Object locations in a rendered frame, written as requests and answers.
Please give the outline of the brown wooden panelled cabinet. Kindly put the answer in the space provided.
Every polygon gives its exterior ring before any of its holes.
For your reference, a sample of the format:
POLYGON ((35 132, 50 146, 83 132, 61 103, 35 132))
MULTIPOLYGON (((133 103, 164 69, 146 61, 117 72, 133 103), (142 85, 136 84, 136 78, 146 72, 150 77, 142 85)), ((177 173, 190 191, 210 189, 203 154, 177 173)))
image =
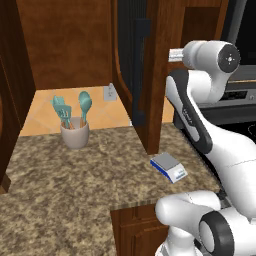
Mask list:
POLYGON ((192 40, 219 40, 229 0, 170 0, 170 49, 192 40))

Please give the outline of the white wall outlet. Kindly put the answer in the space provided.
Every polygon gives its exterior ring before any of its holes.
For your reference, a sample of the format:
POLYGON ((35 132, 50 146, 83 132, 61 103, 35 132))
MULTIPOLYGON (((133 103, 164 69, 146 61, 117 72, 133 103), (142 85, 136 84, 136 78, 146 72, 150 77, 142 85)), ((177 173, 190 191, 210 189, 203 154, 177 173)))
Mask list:
POLYGON ((103 98, 105 101, 116 101, 117 100, 117 92, 112 83, 103 88, 103 98))

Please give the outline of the dark brown cabinet door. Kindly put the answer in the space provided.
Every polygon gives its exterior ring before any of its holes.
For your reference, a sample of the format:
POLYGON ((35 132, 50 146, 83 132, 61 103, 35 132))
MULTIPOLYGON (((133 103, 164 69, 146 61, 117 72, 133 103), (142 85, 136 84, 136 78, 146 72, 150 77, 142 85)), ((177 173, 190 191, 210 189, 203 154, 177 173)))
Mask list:
POLYGON ((0 195, 9 190, 6 169, 35 92, 16 0, 0 0, 0 195))

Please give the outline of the beige utensil pot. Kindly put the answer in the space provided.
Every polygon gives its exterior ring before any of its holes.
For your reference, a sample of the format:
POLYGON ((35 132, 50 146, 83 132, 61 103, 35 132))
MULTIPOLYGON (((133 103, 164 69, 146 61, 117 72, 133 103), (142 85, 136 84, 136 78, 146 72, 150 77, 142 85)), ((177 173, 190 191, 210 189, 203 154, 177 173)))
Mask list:
POLYGON ((80 126, 80 117, 72 117, 71 123, 73 129, 66 129, 60 126, 61 135, 65 145, 70 149, 84 148, 89 140, 89 123, 86 123, 83 127, 80 126))

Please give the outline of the black silver stove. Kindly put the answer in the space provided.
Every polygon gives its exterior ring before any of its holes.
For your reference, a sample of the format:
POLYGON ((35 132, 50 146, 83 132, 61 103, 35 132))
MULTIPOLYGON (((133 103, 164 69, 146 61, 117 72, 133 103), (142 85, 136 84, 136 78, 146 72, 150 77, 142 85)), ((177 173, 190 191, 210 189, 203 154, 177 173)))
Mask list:
POLYGON ((169 73, 166 94, 175 108, 176 127, 212 163, 256 161, 256 88, 228 85, 221 99, 211 103, 210 85, 204 71, 169 73))

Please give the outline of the brown wooden base cabinet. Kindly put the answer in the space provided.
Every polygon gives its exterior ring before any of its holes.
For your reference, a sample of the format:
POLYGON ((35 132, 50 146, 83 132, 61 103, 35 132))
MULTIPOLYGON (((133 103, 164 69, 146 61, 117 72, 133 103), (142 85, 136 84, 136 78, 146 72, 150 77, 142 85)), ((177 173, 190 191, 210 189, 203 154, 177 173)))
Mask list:
POLYGON ((155 256, 168 227, 156 218, 155 205, 111 211, 117 256, 155 256))

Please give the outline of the brown wooden cabinet door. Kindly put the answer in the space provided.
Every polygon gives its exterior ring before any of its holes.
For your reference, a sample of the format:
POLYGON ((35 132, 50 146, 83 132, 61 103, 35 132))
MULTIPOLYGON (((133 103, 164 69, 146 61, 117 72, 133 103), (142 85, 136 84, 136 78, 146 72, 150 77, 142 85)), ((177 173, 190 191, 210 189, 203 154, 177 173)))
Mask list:
POLYGON ((159 151, 171 37, 170 0, 111 0, 112 78, 115 89, 132 120, 134 20, 151 21, 150 35, 141 41, 139 109, 144 124, 134 127, 145 151, 159 151))

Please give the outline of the brown wooden wall cabinet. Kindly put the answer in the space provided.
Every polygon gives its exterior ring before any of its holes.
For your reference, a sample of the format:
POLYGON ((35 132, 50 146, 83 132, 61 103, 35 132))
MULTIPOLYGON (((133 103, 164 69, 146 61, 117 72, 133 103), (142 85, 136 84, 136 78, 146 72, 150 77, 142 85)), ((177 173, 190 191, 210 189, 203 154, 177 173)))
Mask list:
POLYGON ((111 82, 110 0, 17 0, 36 88, 111 82))

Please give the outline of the blue white digital scale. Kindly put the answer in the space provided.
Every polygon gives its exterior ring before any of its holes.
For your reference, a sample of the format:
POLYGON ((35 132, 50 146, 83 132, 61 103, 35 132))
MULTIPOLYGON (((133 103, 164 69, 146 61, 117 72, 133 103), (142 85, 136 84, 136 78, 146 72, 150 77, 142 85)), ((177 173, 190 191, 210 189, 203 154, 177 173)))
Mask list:
POLYGON ((188 175, 184 166, 169 153, 164 152, 150 160, 150 164, 171 183, 176 183, 188 175))

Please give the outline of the black microwave oven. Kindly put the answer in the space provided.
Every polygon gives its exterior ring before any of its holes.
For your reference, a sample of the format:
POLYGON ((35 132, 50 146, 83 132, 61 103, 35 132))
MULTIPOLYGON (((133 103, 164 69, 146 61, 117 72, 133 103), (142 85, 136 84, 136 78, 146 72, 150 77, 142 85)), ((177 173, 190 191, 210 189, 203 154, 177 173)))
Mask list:
POLYGON ((221 40, 234 44, 242 65, 256 65, 256 0, 229 0, 221 40))

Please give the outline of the teal slotted spatula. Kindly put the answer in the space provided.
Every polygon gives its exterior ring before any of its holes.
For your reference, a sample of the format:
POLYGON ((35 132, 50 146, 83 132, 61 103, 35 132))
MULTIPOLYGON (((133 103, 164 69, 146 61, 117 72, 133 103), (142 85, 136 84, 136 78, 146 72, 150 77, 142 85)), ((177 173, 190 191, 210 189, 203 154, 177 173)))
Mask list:
POLYGON ((69 105, 61 105, 60 106, 61 110, 61 119, 65 123, 65 127, 67 129, 71 128, 71 107, 69 105))
POLYGON ((64 98, 62 96, 54 96, 50 103, 52 104, 54 110, 58 115, 65 114, 65 111, 62 108, 60 108, 60 105, 65 104, 64 98))

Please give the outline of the teal spoon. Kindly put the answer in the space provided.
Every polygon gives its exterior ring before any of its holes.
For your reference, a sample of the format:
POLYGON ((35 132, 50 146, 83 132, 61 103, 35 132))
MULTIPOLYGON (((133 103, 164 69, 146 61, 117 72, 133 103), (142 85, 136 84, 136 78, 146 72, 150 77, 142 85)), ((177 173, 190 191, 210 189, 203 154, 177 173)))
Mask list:
POLYGON ((80 125, 84 126, 86 124, 86 115, 92 106, 92 99, 88 92, 82 91, 79 94, 79 103, 80 103, 80 108, 82 111, 80 125))

